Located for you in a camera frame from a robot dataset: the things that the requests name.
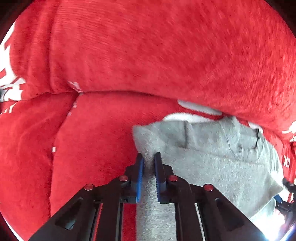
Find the red sofa back cushion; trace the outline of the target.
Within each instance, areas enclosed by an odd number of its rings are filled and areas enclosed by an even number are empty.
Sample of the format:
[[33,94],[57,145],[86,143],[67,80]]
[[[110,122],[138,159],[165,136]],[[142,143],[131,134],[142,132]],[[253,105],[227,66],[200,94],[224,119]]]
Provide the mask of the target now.
[[34,1],[5,47],[23,99],[143,92],[295,140],[295,36],[265,1]]

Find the red sofa seat cover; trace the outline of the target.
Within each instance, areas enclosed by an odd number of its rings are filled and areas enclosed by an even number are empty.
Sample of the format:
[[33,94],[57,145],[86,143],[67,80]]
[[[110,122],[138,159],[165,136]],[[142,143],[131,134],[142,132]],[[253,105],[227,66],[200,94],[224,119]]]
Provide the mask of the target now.
[[[283,178],[295,179],[295,140],[207,106],[129,91],[43,93],[22,99],[2,90],[1,213],[29,240],[85,184],[105,185],[135,162],[134,126],[226,117],[259,130],[276,149]],[[125,208],[124,240],[137,240],[137,206]]]

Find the grey knit sweater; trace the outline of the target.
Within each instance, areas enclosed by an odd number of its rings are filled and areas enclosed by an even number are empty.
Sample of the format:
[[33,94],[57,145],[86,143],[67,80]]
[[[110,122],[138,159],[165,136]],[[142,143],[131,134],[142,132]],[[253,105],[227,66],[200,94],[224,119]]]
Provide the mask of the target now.
[[259,130],[234,117],[203,123],[171,120],[134,126],[133,139],[145,167],[137,240],[176,239],[174,206],[157,199],[157,152],[176,175],[198,186],[212,184],[257,226],[273,214],[283,170],[276,149]]

